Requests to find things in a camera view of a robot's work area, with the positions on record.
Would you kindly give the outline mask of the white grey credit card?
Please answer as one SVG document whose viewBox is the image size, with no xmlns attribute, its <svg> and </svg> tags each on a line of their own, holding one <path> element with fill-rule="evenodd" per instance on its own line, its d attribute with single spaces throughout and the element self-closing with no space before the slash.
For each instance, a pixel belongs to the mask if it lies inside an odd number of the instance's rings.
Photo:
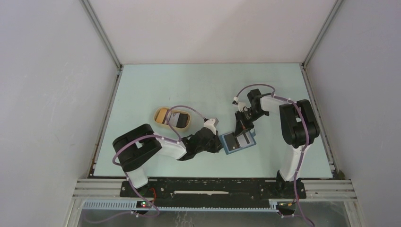
<svg viewBox="0 0 401 227">
<path fill-rule="evenodd" d="M 246 132 L 236 137 L 236 142 L 239 148 L 247 148 L 255 145 L 254 137 L 250 132 Z"/>
</svg>

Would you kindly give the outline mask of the black credit card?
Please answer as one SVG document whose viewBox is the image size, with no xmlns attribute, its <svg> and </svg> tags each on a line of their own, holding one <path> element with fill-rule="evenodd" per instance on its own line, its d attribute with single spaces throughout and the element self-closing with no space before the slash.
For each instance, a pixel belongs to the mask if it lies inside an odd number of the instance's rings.
<svg viewBox="0 0 401 227">
<path fill-rule="evenodd" d="M 240 148 L 238 141 L 237 141 L 236 137 L 234 136 L 233 132 L 223 135 L 222 138 L 223 138 L 223 142 L 225 144 L 225 151 L 227 154 L 230 154 Z"/>
</svg>

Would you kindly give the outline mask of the blue card holder wallet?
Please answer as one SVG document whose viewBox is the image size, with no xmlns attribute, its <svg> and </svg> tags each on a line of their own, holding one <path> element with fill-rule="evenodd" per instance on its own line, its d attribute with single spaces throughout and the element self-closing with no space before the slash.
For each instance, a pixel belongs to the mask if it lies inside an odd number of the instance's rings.
<svg viewBox="0 0 401 227">
<path fill-rule="evenodd" d="M 223 149 L 227 155 L 233 154 L 240 150 L 252 147 L 256 145 L 255 141 L 255 130 L 244 132 L 238 136 L 234 136 L 234 133 L 226 133 L 221 135 L 220 141 L 223 145 Z"/>
</svg>

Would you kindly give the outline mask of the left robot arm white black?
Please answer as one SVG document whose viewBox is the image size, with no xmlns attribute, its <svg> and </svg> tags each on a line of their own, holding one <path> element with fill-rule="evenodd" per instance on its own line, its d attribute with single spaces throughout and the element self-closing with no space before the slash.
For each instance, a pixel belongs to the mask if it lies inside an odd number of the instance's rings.
<svg viewBox="0 0 401 227">
<path fill-rule="evenodd" d="M 117 137 L 112 146 L 116 152 L 113 164 L 122 168 L 132 183 L 131 191 L 138 197 L 144 197 L 149 192 L 148 176 L 142 166 L 153 156 L 163 155 L 186 161 L 201 152 L 214 154 L 223 148 L 218 131 L 209 127 L 202 127 L 195 134 L 177 141 L 155 134 L 147 123 Z"/>
</svg>

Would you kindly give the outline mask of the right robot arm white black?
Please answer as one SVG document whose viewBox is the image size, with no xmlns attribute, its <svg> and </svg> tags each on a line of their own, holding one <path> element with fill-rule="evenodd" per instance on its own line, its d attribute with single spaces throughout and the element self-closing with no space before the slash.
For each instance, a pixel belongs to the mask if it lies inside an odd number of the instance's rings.
<svg viewBox="0 0 401 227">
<path fill-rule="evenodd" d="M 254 129 L 254 122 L 262 116 L 277 113 L 280 116 L 281 134 L 288 145 L 279 175 L 283 180 L 275 184 L 275 192 L 286 198 L 294 191 L 291 181 L 299 178 L 306 151 L 320 134 L 320 128 L 310 101 L 293 101 L 275 93 L 262 94 L 253 89 L 247 94 L 250 107 L 233 98 L 238 110 L 235 113 L 236 126 L 234 136 L 238 137 Z"/>
</svg>

